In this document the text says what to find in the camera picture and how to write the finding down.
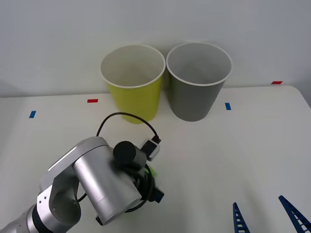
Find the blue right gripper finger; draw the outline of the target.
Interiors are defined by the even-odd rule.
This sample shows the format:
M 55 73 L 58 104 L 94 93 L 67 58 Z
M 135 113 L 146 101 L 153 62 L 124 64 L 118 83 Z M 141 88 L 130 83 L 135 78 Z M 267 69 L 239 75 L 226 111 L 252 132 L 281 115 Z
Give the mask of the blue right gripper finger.
M 233 221 L 235 233 L 250 233 L 236 202 L 233 203 Z
M 278 197 L 297 233 L 310 233 L 311 223 L 285 197 Z

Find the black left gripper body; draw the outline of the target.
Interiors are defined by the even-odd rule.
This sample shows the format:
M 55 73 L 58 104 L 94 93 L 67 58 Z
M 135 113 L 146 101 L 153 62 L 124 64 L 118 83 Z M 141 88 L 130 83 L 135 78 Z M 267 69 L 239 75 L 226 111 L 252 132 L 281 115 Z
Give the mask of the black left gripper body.
M 156 181 L 153 176 L 152 169 L 148 165 L 146 165 L 140 171 L 129 168 L 128 175 L 135 179 L 134 185 L 141 195 L 140 200 L 157 202 Z

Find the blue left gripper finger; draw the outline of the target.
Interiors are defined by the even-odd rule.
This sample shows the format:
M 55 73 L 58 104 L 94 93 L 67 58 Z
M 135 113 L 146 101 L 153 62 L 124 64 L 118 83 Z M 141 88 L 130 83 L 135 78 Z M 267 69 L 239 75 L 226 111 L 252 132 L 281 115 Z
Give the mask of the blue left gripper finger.
M 158 187 L 154 187 L 153 200 L 157 203 L 160 203 L 163 197 L 164 197 L 164 193 Z

